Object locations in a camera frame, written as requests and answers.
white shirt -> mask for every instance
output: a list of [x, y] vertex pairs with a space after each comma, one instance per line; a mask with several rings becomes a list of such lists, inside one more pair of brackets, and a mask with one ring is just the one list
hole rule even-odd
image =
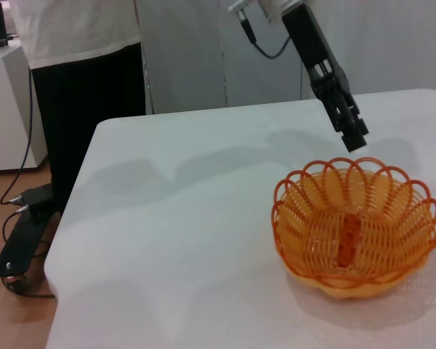
[[134, 0], [10, 0], [10, 6], [31, 69], [140, 42]]

orange basket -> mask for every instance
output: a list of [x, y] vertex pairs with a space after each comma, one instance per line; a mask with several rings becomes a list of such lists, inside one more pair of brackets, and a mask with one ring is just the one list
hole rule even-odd
[[428, 187], [373, 158], [311, 162], [278, 183], [274, 202], [275, 245], [288, 271], [333, 297], [384, 292], [436, 247]]

person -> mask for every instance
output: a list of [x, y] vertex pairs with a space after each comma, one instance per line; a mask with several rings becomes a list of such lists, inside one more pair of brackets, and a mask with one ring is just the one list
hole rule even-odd
[[10, 0], [63, 213], [96, 126], [145, 115], [135, 0]]

black pants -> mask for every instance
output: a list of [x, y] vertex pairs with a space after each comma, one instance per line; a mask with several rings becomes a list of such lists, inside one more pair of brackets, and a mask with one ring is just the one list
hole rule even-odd
[[145, 115], [140, 44], [113, 54], [32, 71], [49, 153], [54, 196], [68, 202], [95, 127]]

cable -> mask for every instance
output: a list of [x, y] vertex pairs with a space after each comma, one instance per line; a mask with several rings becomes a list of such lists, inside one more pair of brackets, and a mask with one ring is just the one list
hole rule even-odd
[[1, 283], [3, 284], [3, 286], [5, 286], [5, 288], [8, 291], [10, 291], [13, 294], [16, 294], [17, 296], [27, 297], [27, 298], [56, 298], [54, 294], [26, 294], [26, 293], [16, 292], [14, 289], [8, 286], [4, 278], [1, 278]]
[[8, 195], [9, 191], [13, 188], [13, 185], [15, 185], [17, 179], [20, 177], [21, 173], [23, 172], [24, 165], [26, 163], [26, 160], [28, 159], [29, 154], [29, 148], [31, 147], [31, 138], [32, 138], [32, 120], [33, 120], [33, 98], [32, 98], [32, 73], [31, 68], [29, 68], [29, 101], [31, 103], [30, 106], [30, 119], [29, 119], [29, 137], [28, 137], [28, 144], [26, 146], [26, 152], [24, 154], [23, 163], [21, 164], [20, 169], [18, 170], [16, 177], [12, 181], [12, 184], [9, 185], [7, 191], [5, 191], [5, 194], [0, 198], [0, 204], [1, 205], [9, 205], [9, 201], [4, 201], [5, 197]]
[[281, 47], [281, 49], [279, 50], [279, 52], [276, 54], [276, 55], [274, 55], [274, 56], [271, 56], [271, 55], [269, 55], [269, 54], [267, 54], [257, 43], [255, 43], [254, 44], [254, 46], [255, 46], [255, 48], [256, 49], [258, 49], [258, 51], [262, 54], [262, 55], [264, 55], [266, 58], [268, 58], [269, 60], [275, 60], [276, 58], [278, 58], [279, 56], [281, 56], [282, 54], [283, 54], [283, 52], [284, 52], [284, 50], [286, 49], [286, 47], [288, 46], [288, 44], [289, 44], [289, 42], [290, 42], [290, 40], [291, 40], [291, 37], [289, 36], [287, 39], [286, 39], [286, 41], [284, 42], [284, 45], [283, 45], [283, 47]]
[[257, 37], [255, 36], [255, 32], [254, 29], [252, 29], [252, 25], [250, 24], [249, 19], [247, 18], [246, 14], [244, 13], [243, 10], [238, 11], [237, 12], [238, 18], [239, 18], [239, 22], [241, 23], [242, 29], [244, 29], [244, 32], [247, 35], [247, 38], [249, 39], [250, 43], [252, 45], [254, 45], [254, 47], [266, 58], [268, 58], [269, 60], [275, 60], [276, 58], [280, 57], [284, 50], [286, 49], [286, 47], [288, 46], [291, 37], [288, 36], [288, 38], [286, 39], [286, 41], [283, 44], [283, 47], [281, 47], [281, 49], [279, 50], [279, 52], [276, 55], [269, 55], [267, 54], [263, 48], [261, 48], [258, 43], [257, 43]]
[[5, 234], [5, 228], [7, 226], [7, 223], [8, 223], [9, 220], [11, 220], [14, 216], [17, 216], [19, 213], [20, 212], [18, 212], [18, 211], [11, 213], [11, 215], [8, 216], [8, 218], [3, 223], [3, 227], [1, 228], [1, 237], [3, 238], [3, 241], [5, 242], [5, 244], [8, 241], [7, 235]]

